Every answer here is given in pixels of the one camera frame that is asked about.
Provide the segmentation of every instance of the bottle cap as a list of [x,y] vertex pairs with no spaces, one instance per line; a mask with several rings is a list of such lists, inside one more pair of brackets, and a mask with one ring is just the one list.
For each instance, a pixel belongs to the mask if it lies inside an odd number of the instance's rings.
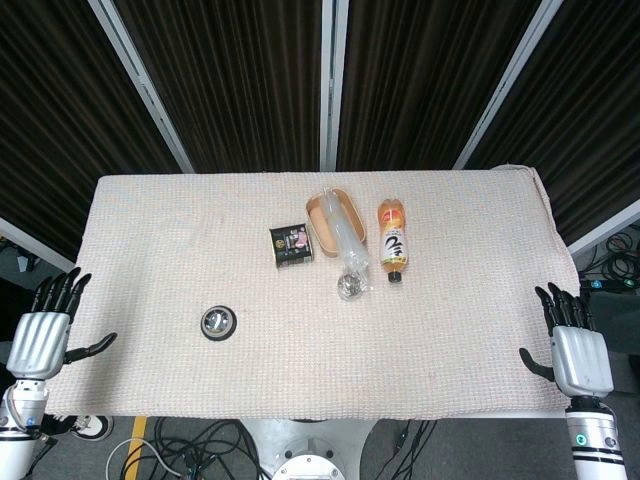
[[402,281],[402,274],[400,272],[389,272],[389,281],[391,283],[400,283]]

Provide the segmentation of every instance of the clear plastic bottle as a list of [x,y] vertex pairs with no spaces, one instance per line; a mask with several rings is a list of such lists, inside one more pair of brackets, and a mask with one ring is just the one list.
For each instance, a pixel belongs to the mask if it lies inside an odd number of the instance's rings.
[[380,224],[380,261],[391,283],[402,281],[409,255],[404,235],[405,215],[400,200],[386,199],[378,207]]

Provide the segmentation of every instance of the black box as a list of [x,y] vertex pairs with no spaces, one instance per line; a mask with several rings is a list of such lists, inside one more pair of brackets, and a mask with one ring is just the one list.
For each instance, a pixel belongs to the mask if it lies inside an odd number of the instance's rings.
[[311,235],[309,235],[304,223],[290,227],[272,228],[270,232],[276,267],[286,267],[313,260]]

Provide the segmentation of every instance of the black curtain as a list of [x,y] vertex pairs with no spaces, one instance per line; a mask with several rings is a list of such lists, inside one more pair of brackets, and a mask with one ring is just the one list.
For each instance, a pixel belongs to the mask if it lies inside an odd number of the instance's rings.
[[117,0],[199,173],[317,170],[322,0]]
[[74,260],[101,176],[178,167],[86,1],[2,1],[0,39],[0,216]]
[[539,0],[351,0],[338,170],[449,169]]
[[540,173],[567,243],[640,198],[640,3],[566,0],[467,168]]

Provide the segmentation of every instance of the robotic hand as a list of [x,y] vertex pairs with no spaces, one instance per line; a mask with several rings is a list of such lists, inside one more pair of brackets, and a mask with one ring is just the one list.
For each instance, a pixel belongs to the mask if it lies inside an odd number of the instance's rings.
[[536,375],[555,382],[571,399],[566,409],[571,450],[579,480],[627,478],[618,443],[615,414],[600,400],[613,390],[607,346],[596,332],[588,306],[549,283],[542,288],[544,318],[551,337],[553,368],[535,362],[525,348],[520,357]]
[[75,282],[79,274],[80,268],[74,268],[51,283],[51,278],[42,282],[36,290],[31,312],[22,315],[16,329],[7,362],[7,370],[16,377],[16,383],[4,393],[0,405],[3,479],[18,480],[30,474],[38,440],[48,448],[55,444],[54,439],[40,431],[49,396],[45,380],[56,376],[63,364],[104,351],[117,337],[112,332],[95,345],[66,352],[80,296],[91,279],[89,274]]

